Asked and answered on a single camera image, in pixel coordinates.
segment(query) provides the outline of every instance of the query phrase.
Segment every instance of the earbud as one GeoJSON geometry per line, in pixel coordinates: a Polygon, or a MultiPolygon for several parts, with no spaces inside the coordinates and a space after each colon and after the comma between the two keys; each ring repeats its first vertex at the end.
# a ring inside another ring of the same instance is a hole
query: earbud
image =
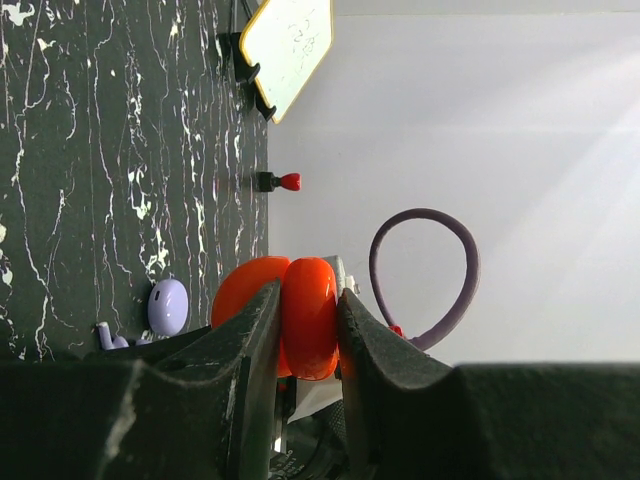
{"type": "Polygon", "coordinates": [[[126,348],[129,342],[124,337],[114,337],[111,339],[111,331],[107,322],[100,322],[98,325],[98,334],[100,335],[100,345],[103,350],[113,350],[114,348],[126,348]]]}
{"type": "Polygon", "coordinates": [[[173,278],[159,282],[149,296],[149,325],[158,335],[172,337],[187,321],[189,297],[184,285],[173,278]]]}

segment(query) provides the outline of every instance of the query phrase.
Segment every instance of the red knob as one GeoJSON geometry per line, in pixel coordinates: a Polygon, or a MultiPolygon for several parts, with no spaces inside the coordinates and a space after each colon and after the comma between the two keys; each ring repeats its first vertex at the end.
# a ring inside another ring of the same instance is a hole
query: red knob
{"type": "Polygon", "coordinates": [[[299,173],[290,173],[289,175],[285,175],[280,179],[280,185],[282,188],[286,188],[287,190],[291,190],[293,192],[297,192],[300,190],[300,174],[299,173]]]}
{"type": "Polygon", "coordinates": [[[402,331],[402,327],[400,327],[400,325],[392,325],[389,327],[389,329],[400,335],[402,338],[405,338],[404,332],[402,331]]]}

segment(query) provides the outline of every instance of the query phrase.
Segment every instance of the orange object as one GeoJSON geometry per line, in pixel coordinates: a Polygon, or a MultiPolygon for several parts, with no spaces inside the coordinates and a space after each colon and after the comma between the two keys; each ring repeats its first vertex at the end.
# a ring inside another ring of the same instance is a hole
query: orange object
{"type": "Polygon", "coordinates": [[[322,380],[338,361],[336,278],[325,260],[300,258],[282,283],[282,341],[291,373],[303,380],[322,380]]]}
{"type": "MultiPolygon", "coordinates": [[[[236,316],[267,283],[284,280],[291,264],[286,257],[260,257],[240,265],[224,279],[216,293],[211,309],[211,326],[218,327],[236,316]]],[[[278,377],[288,377],[291,371],[280,341],[278,377]]]]}

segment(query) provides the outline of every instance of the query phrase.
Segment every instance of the whiteboard frame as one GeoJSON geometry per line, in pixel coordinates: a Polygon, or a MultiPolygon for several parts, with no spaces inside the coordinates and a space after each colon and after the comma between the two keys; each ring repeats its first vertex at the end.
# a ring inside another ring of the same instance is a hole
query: whiteboard frame
{"type": "MultiPolygon", "coordinates": [[[[284,109],[284,111],[282,111],[281,107],[279,107],[278,105],[274,105],[273,103],[271,103],[269,101],[269,98],[267,98],[267,96],[265,94],[265,89],[263,88],[262,83],[260,81],[260,72],[258,72],[258,74],[256,75],[255,84],[256,84],[256,87],[257,87],[260,95],[262,96],[262,98],[264,100],[265,105],[267,105],[267,107],[269,107],[269,108],[271,108],[273,106],[276,107],[276,113],[272,118],[273,123],[275,123],[275,124],[279,124],[282,121],[282,119],[285,117],[285,115],[287,114],[287,112],[291,108],[291,105],[293,105],[296,102],[296,100],[298,99],[298,96],[300,95],[302,90],[304,90],[304,87],[307,85],[307,83],[309,83],[309,79],[316,72],[317,68],[320,66],[322,61],[327,56],[327,53],[329,53],[329,50],[331,50],[331,47],[333,46],[333,41],[334,41],[334,36],[335,36],[335,17],[334,17],[335,9],[334,9],[334,5],[333,5],[333,1],[334,0],[328,0],[328,2],[329,2],[329,19],[330,19],[330,22],[331,22],[331,36],[330,36],[330,40],[329,40],[329,46],[327,47],[327,50],[322,54],[322,56],[318,60],[318,63],[313,67],[313,69],[311,70],[311,73],[309,74],[307,79],[304,81],[304,83],[302,84],[302,86],[300,87],[298,92],[295,94],[295,96],[293,97],[293,100],[291,101],[291,103],[289,103],[289,105],[287,105],[287,107],[284,109]]],[[[244,59],[247,62],[247,64],[250,65],[250,66],[255,66],[256,63],[260,63],[260,62],[252,60],[250,55],[246,51],[246,48],[245,48],[246,35],[248,34],[248,32],[251,31],[251,29],[256,24],[256,22],[260,21],[260,17],[262,15],[262,13],[264,12],[264,10],[266,8],[269,7],[270,3],[271,3],[271,0],[264,0],[262,2],[260,7],[258,8],[258,10],[254,13],[254,15],[251,17],[251,19],[249,19],[249,22],[247,23],[247,26],[244,28],[244,30],[242,31],[242,35],[240,36],[240,45],[239,45],[240,46],[240,51],[242,52],[242,56],[244,57],[244,59]]]]}

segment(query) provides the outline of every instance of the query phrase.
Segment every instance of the black holder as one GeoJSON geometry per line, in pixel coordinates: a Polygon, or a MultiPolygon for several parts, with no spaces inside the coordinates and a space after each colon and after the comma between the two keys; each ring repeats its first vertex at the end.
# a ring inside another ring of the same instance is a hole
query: black holder
{"type": "Polygon", "coordinates": [[[258,191],[270,193],[280,186],[280,178],[276,177],[272,172],[256,173],[258,180],[258,191]]]}
{"type": "MultiPolygon", "coordinates": [[[[253,15],[253,11],[248,6],[246,0],[243,1],[243,6],[247,17],[253,15]]],[[[238,0],[234,1],[234,12],[236,18],[234,19],[235,29],[238,30],[237,14],[238,14],[238,0]]],[[[229,35],[229,42],[231,44],[231,54],[233,56],[233,67],[235,71],[236,82],[240,85],[253,86],[255,89],[255,104],[258,111],[262,114],[266,121],[271,120],[276,113],[276,107],[269,107],[262,97],[260,89],[255,85],[256,76],[260,72],[260,63],[255,65],[249,65],[242,55],[240,50],[240,37],[241,32],[233,32],[229,35]]]]}

